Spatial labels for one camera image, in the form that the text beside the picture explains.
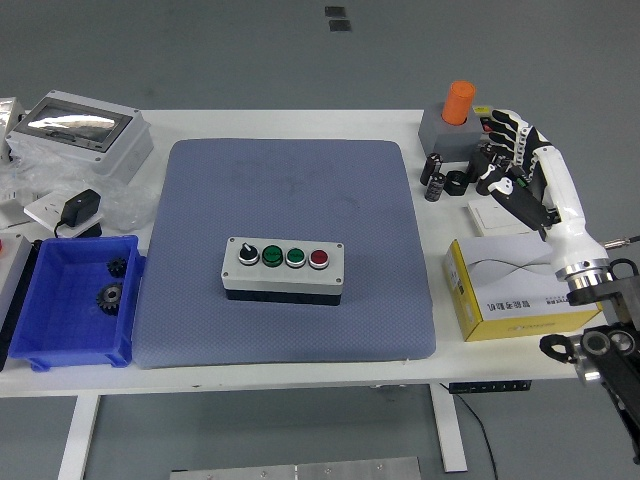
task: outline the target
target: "blue plastic bin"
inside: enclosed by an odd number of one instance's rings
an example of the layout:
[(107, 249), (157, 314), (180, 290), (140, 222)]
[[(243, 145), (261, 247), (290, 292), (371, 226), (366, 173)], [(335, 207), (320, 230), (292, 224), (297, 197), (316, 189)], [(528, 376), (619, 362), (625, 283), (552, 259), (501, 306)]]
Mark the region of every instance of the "blue plastic bin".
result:
[[(114, 257), (127, 260), (124, 278), (113, 278), (107, 270)], [(68, 365), (129, 365), (144, 263), (132, 235), (42, 242), (9, 355), (28, 360), (36, 372)], [(118, 282), (123, 284), (118, 315), (108, 315), (96, 298), (103, 287)]]

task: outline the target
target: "push button control box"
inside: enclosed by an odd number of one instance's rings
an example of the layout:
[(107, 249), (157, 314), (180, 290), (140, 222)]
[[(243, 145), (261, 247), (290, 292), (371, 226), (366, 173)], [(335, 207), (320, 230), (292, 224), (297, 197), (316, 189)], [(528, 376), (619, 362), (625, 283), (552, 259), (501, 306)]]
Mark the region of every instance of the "push button control box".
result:
[(344, 245), (231, 237), (221, 278), (230, 300), (339, 305)]

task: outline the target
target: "black gear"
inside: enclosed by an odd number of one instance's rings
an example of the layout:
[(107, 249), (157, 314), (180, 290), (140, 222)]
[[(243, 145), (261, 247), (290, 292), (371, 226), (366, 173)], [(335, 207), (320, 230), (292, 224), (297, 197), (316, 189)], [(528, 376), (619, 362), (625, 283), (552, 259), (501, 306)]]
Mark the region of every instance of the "black gear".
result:
[(127, 261), (122, 257), (112, 258), (107, 262), (107, 270), (113, 278), (122, 278), (127, 273)]
[(122, 297), (122, 284), (112, 283), (107, 285), (96, 297), (96, 302), (107, 315), (118, 315), (120, 310), (120, 298)]

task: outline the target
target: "yellow box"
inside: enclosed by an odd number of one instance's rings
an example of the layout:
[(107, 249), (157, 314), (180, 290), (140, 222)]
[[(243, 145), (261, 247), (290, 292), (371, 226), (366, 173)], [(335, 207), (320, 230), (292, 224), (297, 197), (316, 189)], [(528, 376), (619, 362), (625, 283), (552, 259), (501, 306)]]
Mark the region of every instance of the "yellow box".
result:
[(465, 341), (570, 332), (602, 310), (568, 304), (550, 253), (537, 233), (454, 240), (443, 266)]

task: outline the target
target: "green button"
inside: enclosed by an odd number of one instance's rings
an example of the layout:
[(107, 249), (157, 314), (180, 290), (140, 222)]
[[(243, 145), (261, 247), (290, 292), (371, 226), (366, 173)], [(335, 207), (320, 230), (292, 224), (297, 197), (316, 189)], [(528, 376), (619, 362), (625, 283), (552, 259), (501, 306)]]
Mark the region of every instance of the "green button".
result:
[(287, 252), (287, 265), (291, 268), (299, 268), (304, 265), (304, 252), (299, 248), (292, 248)]
[(267, 267), (277, 267), (282, 263), (282, 249), (277, 245), (269, 245), (262, 251), (262, 262)]

